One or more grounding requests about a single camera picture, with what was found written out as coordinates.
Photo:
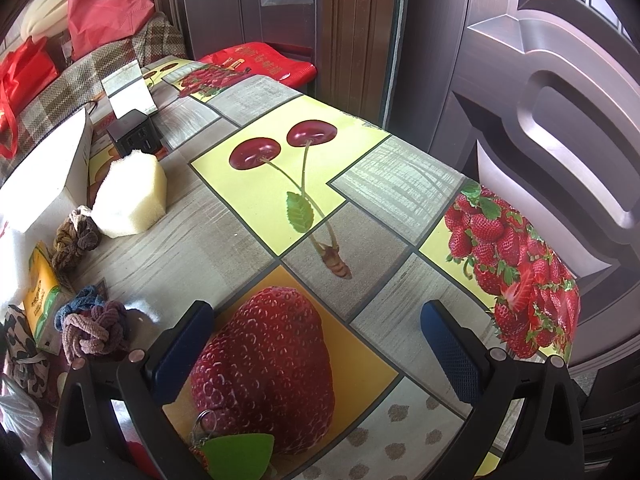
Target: screw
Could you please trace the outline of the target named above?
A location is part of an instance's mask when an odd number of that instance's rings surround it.
[[[564,366],[564,359],[559,355],[552,355],[549,359],[551,360],[551,364],[556,368],[562,368]]]
[[[507,358],[507,352],[502,348],[491,348],[489,355],[496,361],[504,361]]]
[[[86,364],[86,359],[84,357],[78,357],[71,362],[71,367],[73,370],[79,370]]]
[[[129,352],[129,361],[132,363],[138,363],[145,358],[145,351],[137,348],[136,350],[132,350]]]

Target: sponge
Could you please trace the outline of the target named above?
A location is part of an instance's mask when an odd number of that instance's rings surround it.
[[[134,235],[155,224],[166,209],[166,175],[153,155],[134,150],[111,163],[91,217],[109,238]]]

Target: red plastic bag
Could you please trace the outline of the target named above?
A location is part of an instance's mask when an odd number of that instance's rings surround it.
[[[28,37],[0,64],[0,132],[8,124],[10,138],[9,147],[4,145],[4,139],[0,140],[0,156],[4,158],[14,158],[18,151],[16,115],[58,77],[58,69],[45,50],[46,43],[47,38],[33,43]]]
[[[229,48],[199,59],[236,72],[267,75],[283,85],[299,88],[316,77],[316,67],[306,61],[294,61],[276,52],[266,43],[254,41]]]
[[[153,13],[152,0],[68,0],[72,59],[133,36]]]

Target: black clamp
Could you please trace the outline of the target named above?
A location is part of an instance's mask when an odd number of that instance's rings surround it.
[[[164,480],[210,480],[161,407],[174,402],[214,328],[213,309],[195,301],[148,351],[121,362],[72,362],[60,399],[53,442],[54,480],[143,480],[116,419],[124,401],[152,463]]]
[[[423,306],[420,325],[456,395],[473,406],[425,480],[473,478],[513,399],[524,399],[516,427],[497,468],[484,478],[584,477],[580,415],[560,356],[533,363],[515,361],[501,348],[488,350],[437,300]]]

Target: plaid blanket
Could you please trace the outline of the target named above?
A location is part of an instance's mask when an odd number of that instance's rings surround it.
[[[166,16],[157,12],[137,34],[103,45],[73,63],[17,117],[18,153],[11,160],[0,156],[0,187],[51,130],[85,102],[99,97],[102,78],[134,59],[145,66],[169,54],[185,58],[184,41]],[[6,132],[0,134],[0,142],[8,143]]]

